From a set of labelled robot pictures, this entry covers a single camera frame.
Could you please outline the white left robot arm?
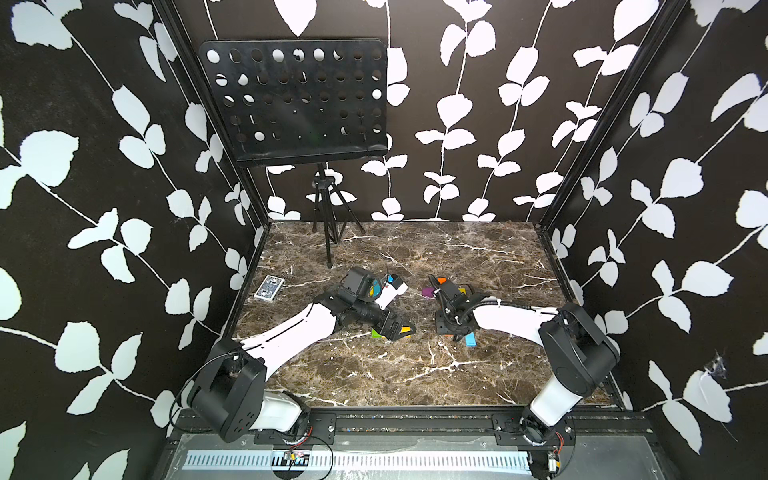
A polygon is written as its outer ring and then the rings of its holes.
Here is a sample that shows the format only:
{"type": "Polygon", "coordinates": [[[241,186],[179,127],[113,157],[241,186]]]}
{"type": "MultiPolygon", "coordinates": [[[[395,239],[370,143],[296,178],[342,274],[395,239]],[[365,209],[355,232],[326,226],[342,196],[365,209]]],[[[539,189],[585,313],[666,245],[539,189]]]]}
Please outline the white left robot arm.
{"type": "Polygon", "coordinates": [[[389,309],[407,289],[396,274],[380,279],[362,267],[350,269],[340,284],[272,329],[215,343],[195,372],[188,405],[227,443],[262,430],[286,436],[290,445],[307,441],[313,431],[310,408],[289,392],[267,392],[267,381],[289,360],[353,323],[367,324],[390,341],[413,334],[415,326],[389,309]]]}

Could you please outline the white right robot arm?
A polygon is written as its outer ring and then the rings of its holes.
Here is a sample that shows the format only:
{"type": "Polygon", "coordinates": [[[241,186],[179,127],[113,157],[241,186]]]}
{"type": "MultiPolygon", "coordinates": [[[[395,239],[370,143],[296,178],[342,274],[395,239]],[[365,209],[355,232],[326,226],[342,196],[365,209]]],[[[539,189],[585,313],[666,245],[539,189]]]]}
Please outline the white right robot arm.
{"type": "Polygon", "coordinates": [[[460,339],[477,330],[496,331],[541,346],[552,375],[523,409],[516,430],[531,444],[543,445],[556,426],[589,397],[620,360],[620,352],[580,305],[527,307],[490,294],[428,277],[440,308],[437,330],[460,339]]]}

